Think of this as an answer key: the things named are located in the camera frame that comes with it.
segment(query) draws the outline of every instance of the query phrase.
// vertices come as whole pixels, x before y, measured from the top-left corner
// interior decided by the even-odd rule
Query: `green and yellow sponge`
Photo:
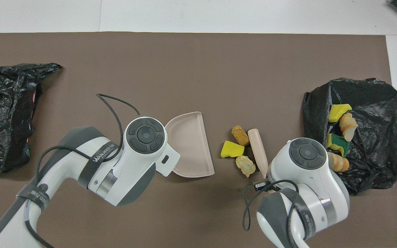
[[[342,157],[346,157],[349,145],[350,143],[343,137],[331,133],[327,134],[326,148],[341,152]]]

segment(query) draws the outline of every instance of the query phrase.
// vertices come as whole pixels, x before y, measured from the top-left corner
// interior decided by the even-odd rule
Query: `pink dustpan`
[[[180,160],[173,169],[176,174],[184,177],[214,174],[202,113],[177,116],[165,128],[168,144],[180,154]]]

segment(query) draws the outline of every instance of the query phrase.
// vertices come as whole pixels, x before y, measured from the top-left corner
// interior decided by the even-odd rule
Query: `yellow sponge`
[[[239,157],[243,155],[244,146],[233,143],[231,141],[225,141],[223,145],[222,152],[220,153],[221,157]]]
[[[337,122],[345,112],[351,109],[349,104],[333,104],[330,108],[329,122]]]

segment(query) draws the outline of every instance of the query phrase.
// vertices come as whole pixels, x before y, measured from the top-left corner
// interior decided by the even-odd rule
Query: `white floor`
[[[397,13],[386,0],[0,0],[0,33],[97,31],[387,35],[397,89]]]

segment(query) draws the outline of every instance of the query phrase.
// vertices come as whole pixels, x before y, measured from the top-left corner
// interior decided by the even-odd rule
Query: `circular control button panel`
[[[310,138],[298,138],[290,143],[289,156],[303,169],[317,169],[326,162],[326,150],[317,141]]]
[[[126,131],[126,141],[134,151],[142,154],[156,152],[165,140],[163,126],[153,118],[133,121]]]

